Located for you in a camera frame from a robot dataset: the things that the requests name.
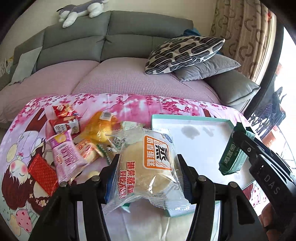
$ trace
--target black and white patterned pillow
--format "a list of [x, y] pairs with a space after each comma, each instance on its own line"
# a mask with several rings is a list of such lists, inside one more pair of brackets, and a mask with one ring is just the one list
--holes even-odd
[[181, 67], [204, 62], [217, 53], [224, 42], [223, 38], [201, 36], [170, 39], [150, 54], [145, 73], [170, 73]]

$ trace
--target blue cloth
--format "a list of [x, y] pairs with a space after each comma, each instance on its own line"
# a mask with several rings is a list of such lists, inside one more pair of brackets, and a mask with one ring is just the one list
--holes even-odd
[[186, 29], [183, 33], [183, 35], [180, 35], [179, 37], [184, 37], [184, 36], [201, 36], [199, 31], [196, 28], [193, 29]]

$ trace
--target human hand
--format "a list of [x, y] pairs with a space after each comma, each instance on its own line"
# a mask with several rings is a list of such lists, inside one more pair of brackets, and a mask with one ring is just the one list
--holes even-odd
[[[262, 210], [261, 215], [259, 215], [259, 220], [263, 227], [266, 227], [272, 223], [273, 220], [273, 208], [271, 203], [268, 203], [266, 207]], [[276, 229], [270, 229], [267, 231], [267, 237], [269, 241], [278, 241], [281, 232]]]

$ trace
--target sofa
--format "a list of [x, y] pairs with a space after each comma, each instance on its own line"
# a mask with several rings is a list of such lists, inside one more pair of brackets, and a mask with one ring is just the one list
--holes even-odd
[[[168, 39], [193, 29], [187, 19], [108, 11], [80, 17], [68, 27], [48, 26], [15, 48], [10, 74], [0, 78], [0, 127], [8, 129], [32, 99], [77, 93], [159, 95], [206, 101], [240, 112], [259, 86], [236, 70], [180, 82], [173, 73], [145, 75], [150, 53]], [[7, 85], [23, 53], [42, 47], [32, 75]]]

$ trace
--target sofa backrest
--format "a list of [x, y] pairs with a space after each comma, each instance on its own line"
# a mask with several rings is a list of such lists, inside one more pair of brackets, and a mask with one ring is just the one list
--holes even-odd
[[62, 28], [62, 23], [57, 23], [15, 48], [10, 79], [20, 56], [41, 46], [32, 73], [72, 60], [101, 62], [116, 57], [148, 58], [158, 45], [182, 35], [188, 28], [193, 28], [191, 20], [125, 11], [108, 11], [95, 18], [79, 17], [68, 28]]

